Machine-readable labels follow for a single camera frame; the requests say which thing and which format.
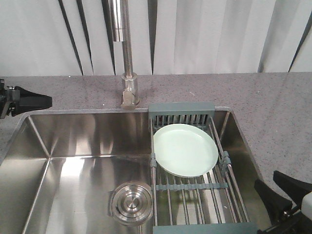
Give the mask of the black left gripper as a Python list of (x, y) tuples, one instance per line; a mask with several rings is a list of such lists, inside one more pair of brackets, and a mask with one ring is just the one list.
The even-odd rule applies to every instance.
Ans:
[(19, 86), (5, 86), (4, 79), (0, 79), (0, 118), (37, 110), (44, 110), (53, 106), (52, 97), (25, 90)]

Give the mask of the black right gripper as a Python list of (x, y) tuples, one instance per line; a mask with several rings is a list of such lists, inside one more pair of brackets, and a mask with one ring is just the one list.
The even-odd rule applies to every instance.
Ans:
[(273, 172), (273, 180), (297, 206), (292, 209), (293, 204), (290, 200), (257, 179), (254, 182), (254, 189), (265, 205), (271, 223), (277, 223), (266, 230), (258, 230), (258, 233), (311, 234), (312, 220), (302, 214), (299, 207), (302, 206), (304, 196), (312, 191), (312, 184), (292, 178), (280, 171)]

